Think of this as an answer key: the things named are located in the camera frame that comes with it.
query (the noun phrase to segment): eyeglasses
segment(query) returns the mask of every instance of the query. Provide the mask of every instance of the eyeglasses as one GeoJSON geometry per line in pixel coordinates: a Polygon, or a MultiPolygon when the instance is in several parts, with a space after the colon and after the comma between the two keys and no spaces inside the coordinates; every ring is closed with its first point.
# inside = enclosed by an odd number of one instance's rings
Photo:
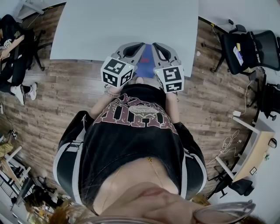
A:
{"type": "MultiPolygon", "coordinates": [[[[255,209],[252,200],[248,202],[222,203],[198,209],[193,217],[200,224],[235,224],[255,209]]],[[[131,217],[94,217],[82,220],[83,224],[161,224],[154,220],[131,217]]]]}

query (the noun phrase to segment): bracelet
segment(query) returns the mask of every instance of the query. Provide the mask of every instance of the bracelet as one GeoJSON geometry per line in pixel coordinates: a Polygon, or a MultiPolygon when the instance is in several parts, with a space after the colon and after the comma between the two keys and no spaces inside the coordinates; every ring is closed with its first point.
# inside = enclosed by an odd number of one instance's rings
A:
{"type": "Polygon", "coordinates": [[[120,97],[120,93],[119,94],[114,94],[114,93],[112,93],[110,90],[109,90],[109,88],[110,87],[106,87],[105,88],[105,94],[107,95],[107,96],[109,96],[109,97],[112,97],[112,98],[119,98],[120,97]]]}

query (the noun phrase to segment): gold necklace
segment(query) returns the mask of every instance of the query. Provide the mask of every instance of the gold necklace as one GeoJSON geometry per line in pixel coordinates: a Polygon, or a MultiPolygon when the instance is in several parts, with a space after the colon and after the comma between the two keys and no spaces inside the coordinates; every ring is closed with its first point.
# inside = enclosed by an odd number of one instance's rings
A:
{"type": "MultiPolygon", "coordinates": [[[[156,169],[154,168],[154,164],[153,164],[152,158],[151,158],[151,157],[148,157],[148,161],[149,161],[150,164],[152,165],[152,167],[153,167],[153,169],[154,169],[154,172],[156,173],[157,178],[158,178],[159,182],[161,183],[161,187],[163,188],[163,184],[162,184],[162,182],[161,182],[161,179],[159,178],[158,172],[157,172],[156,169]]],[[[110,188],[109,188],[109,189],[111,189],[111,187],[112,187],[112,185],[113,185],[113,182],[114,182],[115,179],[117,178],[117,176],[118,176],[120,170],[122,169],[122,167],[123,167],[123,166],[121,166],[121,167],[119,168],[119,170],[117,171],[117,173],[115,174],[115,177],[114,177],[113,181],[111,182],[110,188]]],[[[107,201],[107,199],[108,199],[108,197],[109,197],[109,193],[107,194],[106,199],[105,199],[105,201],[104,201],[104,204],[103,204],[103,206],[102,206],[102,212],[104,211],[103,209],[104,209],[105,203],[106,203],[106,201],[107,201]]]]}

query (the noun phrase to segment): white cube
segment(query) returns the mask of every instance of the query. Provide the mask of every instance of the white cube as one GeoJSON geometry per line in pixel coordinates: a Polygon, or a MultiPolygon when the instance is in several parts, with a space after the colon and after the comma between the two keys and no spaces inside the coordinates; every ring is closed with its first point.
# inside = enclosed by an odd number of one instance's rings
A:
{"type": "Polygon", "coordinates": [[[107,57],[101,67],[101,80],[110,86],[119,88],[132,79],[133,72],[133,65],[107,57]]]}
{"type": "Polygon", "coordinates": [[[184,90],[183,65],[154,69],[154,73],[165,93],[184,90]]]}

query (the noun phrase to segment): black pants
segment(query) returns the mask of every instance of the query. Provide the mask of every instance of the black pants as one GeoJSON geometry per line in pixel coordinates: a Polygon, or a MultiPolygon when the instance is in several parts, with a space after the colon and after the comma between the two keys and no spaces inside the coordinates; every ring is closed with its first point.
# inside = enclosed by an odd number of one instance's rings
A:
{"type": "MultiPolygon", "coordinates": [[[[25,78],[26,70],[26,57],[22,55],[17,60],[9,59],[0,72],[0,91],[4,93],[11,93],[11,86],[19,86],[22,84],[23,79],[25,78]]],[[[29,86],[23,86],[24,92],[28,93],[30,91],[29,86]]]]}

